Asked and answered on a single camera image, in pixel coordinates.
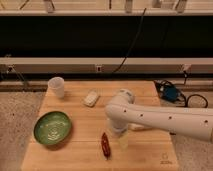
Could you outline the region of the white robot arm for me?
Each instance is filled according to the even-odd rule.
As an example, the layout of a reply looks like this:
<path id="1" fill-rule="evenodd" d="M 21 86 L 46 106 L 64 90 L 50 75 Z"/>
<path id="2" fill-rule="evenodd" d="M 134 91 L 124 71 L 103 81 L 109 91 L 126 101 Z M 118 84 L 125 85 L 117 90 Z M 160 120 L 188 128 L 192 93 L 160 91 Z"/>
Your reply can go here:
<path id="1" fill-rule="evenodd" d="M 131 123 L 213 143 L 213 109 L 144 106 L 134 99 L 130 90 L 120 89 L 105 105 L 110 131 L 123 149 L 128 147 L 125 132 Z"/>

